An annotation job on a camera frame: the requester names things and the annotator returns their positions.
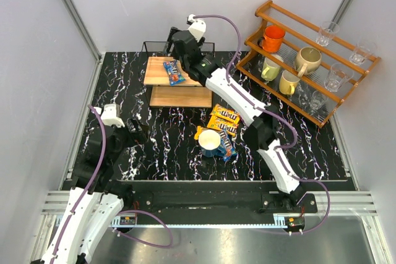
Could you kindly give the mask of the wooden cup rack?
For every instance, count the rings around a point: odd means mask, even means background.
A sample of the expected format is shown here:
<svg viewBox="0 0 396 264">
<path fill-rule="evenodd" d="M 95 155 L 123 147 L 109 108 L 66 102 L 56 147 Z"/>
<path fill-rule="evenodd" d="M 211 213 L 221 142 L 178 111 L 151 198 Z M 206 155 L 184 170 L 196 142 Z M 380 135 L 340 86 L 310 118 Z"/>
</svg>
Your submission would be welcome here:
<svg viewBox="0 0 396 264">
<path fill-rule="evenodd" d="M 322 127 L 381 60 L 268 0 L 259 28 L 245 40 L 244 75 Z"/>
</svg>

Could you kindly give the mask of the yellow candy bag top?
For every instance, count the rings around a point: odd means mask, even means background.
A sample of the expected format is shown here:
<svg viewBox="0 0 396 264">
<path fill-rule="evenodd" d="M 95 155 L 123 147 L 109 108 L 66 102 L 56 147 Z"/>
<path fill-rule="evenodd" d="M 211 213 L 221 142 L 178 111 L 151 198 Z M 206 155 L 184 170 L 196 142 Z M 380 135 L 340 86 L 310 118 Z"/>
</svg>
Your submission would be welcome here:
<svg viewBox="0 0 396 264">
<path fill-rule="evenodd" d="M 237 124 L 240 121 L 240 116 L 236 111 L 234 111 L 232 109 L 224 108 L 223 106 L 220 106 L 219 104 L 216 104 L 214 106 L 210 115 L 216 116 L 220 119 L 226 120 L 228 122 L 232 122 L 234 124 Z"/>
</svg>

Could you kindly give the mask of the clear glass tier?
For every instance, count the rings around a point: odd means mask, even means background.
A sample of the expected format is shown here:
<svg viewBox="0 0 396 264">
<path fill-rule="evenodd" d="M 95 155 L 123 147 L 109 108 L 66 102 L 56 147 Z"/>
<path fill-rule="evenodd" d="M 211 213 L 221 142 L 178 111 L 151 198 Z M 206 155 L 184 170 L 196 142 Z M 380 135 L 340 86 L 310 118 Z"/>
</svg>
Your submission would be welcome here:
<svg viewBox="0 0 396 264">
<path fill-rule="evenodd" d="M 318 111 L 325 105 L 328 97 L 324 94 L 322 94 L 320 91 L 316 90 L 312 93 L 310 102 L 309 102 L 309 107 L 311 111 Z"/>
<path fill-rule="evenodd" d="M 324 87 L 330 92 L 337 92 L 345 83 L 353 78 L 354 70 L 337 62 L 330 67 L 324 80 Z"/>
</svg>

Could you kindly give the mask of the yellow candy bag under mug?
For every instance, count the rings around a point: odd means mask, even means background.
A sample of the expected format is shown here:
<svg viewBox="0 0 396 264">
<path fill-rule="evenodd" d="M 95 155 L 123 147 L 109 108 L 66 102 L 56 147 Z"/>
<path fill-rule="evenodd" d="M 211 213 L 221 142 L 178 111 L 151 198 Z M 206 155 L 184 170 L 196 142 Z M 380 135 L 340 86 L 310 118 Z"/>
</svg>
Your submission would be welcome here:
<svg viewBox="0 0 396 264">
<path fill-rule="evenodd" d="M 197 131 L 196 131 L 196 133 L 194 134 L 194 139 L 195 139 L 195 140 L 198 140 L 198 139 L 199 139 L 199 136 L 201 135 L 201 133 L 204 132 L 204 131 L 206 131 L 206 130 L 207 130 L 206 127 L 197 126 Z"/>
</svg>

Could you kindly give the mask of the light green mug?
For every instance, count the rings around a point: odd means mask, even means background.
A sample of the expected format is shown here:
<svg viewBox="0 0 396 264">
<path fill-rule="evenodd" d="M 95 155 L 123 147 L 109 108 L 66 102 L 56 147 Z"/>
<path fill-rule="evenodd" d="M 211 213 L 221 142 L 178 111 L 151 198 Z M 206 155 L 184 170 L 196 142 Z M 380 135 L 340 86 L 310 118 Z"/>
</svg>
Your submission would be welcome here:
<svg viewBox="0 0 396 264">
<path fill-rule="evenodd" d="M 266 57 L 261 72 L 261 78 L 266 81 L 273 81 L 279 74 L 281 65 Z"/>
</svg>

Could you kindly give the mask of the pale yellow mug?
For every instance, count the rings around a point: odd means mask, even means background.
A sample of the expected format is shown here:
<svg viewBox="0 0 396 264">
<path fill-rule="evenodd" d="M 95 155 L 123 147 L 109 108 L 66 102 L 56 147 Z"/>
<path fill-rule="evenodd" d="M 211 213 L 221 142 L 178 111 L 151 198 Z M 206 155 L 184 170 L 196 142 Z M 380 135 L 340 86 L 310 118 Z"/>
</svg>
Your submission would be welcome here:
<svg viewBox="0 0 396 264">
<path fill-rule="evenodd" d="M 300 78 L 284 70 L 280 77 L 279 90 L 284 95 L 293 95 L 299 84 Z"/>
</svg>

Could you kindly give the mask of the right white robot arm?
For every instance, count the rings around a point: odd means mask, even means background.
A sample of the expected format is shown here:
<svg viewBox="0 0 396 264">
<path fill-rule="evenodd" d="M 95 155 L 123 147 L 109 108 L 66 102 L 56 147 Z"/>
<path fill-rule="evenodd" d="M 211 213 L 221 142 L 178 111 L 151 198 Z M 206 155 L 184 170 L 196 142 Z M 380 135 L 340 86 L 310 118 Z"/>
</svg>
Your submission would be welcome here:
<svg viewBox="0 0 396 264">
<path fill-rule="evenodd" d="M 202 43 L 190 31 L 172 27 L 166 42 L 165 53 L 181 63 L 190 79 L 213 91 L 241 116 L 246 125 L 243 134 L 245 144 L 263 157 L 278 190 L 293 206 L 299 205 L 306 190 L 291 168 L 275 131 L 277 123 L 284 119 L 266 110 L 263 102 L 227 76 L 226 69 L 219 66 L 212 55 L 203 55 L 200 50 Z"/>
</svg>

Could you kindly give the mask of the blue mug white inside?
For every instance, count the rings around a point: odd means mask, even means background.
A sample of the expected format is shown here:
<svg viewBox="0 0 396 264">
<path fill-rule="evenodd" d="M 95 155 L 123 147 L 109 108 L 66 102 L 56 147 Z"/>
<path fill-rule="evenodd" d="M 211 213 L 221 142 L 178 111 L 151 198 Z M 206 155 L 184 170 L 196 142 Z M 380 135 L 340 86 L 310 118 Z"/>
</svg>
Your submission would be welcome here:
<svg viewBox="0 0 396 264">
<path fill-rule="evenodd" d="M 215 130 L 205 130 L 198 138 L 198 143 L 202 154 L 205 157 L 224 156 L 225 148 L 222 146 L 220 134 Z"/>
</svg>

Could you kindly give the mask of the clear glass bottom tier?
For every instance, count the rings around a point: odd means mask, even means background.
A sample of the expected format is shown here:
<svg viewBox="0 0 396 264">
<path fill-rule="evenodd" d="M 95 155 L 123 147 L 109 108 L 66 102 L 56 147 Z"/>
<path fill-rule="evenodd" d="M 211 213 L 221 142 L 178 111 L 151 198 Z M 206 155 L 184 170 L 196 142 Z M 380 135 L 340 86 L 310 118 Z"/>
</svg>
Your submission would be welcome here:
<svg viewBox="0 0 396 264">
<path fill-rule="evenodd" d="M 311 111 L 318 111 L 325 105 L 328 97 L 324 94 L 322 94 L 320 91 L 316 90 L 312 93 L 310 102 L 309 102 L 309 107 Z"/>
</svg>

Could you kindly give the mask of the clear glass top right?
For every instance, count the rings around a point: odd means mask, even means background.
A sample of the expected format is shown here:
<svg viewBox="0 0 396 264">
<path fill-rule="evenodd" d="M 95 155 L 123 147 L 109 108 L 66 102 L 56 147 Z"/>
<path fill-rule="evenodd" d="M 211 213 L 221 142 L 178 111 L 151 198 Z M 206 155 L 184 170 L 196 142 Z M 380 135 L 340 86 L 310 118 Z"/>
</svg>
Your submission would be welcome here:
<svg viewBox="0 0 396 264">
<path fill-rule="evenodd" d="M 349 60 L 352 64 L 360 66 L 366 60 L 368 60 L 369 57 L 375 53 L 376 50 L 377 45 L 375 44 L 375 42 L 367 39 L 360 39 L 359 42 L 356 44 Z"/>
</svg>

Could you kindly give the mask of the beige round mug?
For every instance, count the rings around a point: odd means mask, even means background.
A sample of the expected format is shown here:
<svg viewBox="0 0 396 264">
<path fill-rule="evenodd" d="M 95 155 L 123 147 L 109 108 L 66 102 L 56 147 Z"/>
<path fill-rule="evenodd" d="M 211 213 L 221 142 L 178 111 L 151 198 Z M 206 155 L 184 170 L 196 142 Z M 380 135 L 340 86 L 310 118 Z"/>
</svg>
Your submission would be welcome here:
<svg viewBox="0 0 396 264">
<path fill-rule="evenodd" d="M 298 72 L 297 76 L 301 78 L 315 72 L 322 62 L 321 52 L 316 48 L 301 48 L 294 60 L 294 68 Z"/>
</svg>

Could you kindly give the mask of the clear glass middle tier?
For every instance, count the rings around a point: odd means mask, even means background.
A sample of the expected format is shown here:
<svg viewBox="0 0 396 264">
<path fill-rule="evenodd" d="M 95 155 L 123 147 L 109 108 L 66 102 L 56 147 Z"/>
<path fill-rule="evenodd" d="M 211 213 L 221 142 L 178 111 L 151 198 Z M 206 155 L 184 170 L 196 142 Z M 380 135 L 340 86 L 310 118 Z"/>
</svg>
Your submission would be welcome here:
<svg viewBox="0 0 396 264">
<path fill-rule="evenodd" d="M 330 67 L 324 80 L 324 87 L 330 92 L 337 92 L 345 83 L 353 78 L 354 70 L 337 62 Z"/>
</svg>

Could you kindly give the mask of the blue candy bag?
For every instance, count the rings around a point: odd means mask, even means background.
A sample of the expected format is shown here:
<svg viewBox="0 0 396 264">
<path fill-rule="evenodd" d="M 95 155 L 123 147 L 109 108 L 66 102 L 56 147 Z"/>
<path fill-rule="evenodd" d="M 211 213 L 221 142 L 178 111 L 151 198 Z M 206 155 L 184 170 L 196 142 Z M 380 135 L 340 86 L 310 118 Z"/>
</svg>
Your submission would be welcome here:
<svg viewBox="0 0 396 264">
<path fill-rule="evenodd" d="M 228 161 L 232 156 L 236 156 L 236 150 L 228 136 L 226 130 L 221 130 L 218 132 L 221 144 L 220 144 L 220 156 L 223 158 L 224 161 Z"/>
<path fill-rule="evenodd" d="M 170 86 L 175 86 L 186 80 L 179 70 L 177 60 L 165 61 L 163 67 L 168 75 Z"/>
</svg>

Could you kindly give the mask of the clear glass top left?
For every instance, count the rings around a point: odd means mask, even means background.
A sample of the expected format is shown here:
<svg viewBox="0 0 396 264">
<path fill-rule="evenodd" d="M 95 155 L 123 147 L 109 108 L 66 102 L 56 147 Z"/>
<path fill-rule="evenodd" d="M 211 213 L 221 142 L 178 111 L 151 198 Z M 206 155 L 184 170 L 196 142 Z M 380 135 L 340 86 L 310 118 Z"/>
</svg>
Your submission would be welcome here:
<svg viewBox="0 0 396 264">
<path fill-rule="evenodd" d="M 316 37 L 316 43 L 320 46 L 326 47 L 340 31 L 340 26 L 333 21 L 325 21 L 322 23 L 318 35 Z"/>
</svg>

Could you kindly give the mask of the yellow candy bag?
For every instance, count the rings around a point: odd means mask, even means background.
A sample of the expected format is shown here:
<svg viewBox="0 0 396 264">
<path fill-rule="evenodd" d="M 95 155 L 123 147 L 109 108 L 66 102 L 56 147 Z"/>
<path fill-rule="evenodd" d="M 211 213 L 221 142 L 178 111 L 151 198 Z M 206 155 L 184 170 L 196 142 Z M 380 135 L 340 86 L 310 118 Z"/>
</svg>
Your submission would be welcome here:
<svg viewBox="0 0 396 264">
<path fill-rule="evenodd" d="M 220 106 L 219 104 L 216 104 L 214 106 L 210 115 L 216 116 L 220 119 L 226 120 L 228 122 L 232 122 L 234 124 L 237 124 L 240 121 L 240 116 L 236 111 L 234 111 L 232 109 L 224 108 L 223 106 Z"/>
<path fill-rule="evenodd" d="M 204 132 L 204 131 L 206 131 L 206 130 L 207 130 L 206 127 L 197 126 L 197 131 L 196 131 L 196 133 L 194 134 L 194 139 L 195 139 L 195 140 L 198 140 L 198 139 L 199 139 L 199 136 L 201 135 L 201 133 Z"/>
<path fill-rule="evenodd" d="M 220 117 L 216 117 L 212 115 L 209 120 L 209 123 L 207 124 L 207 128 L 216 131 L 225 130 L 227 134 L 231 135 L 232 137 L 235 137 L 237 134 L 238 125 L 230 121 L 226 121 Z"/>
</svg>

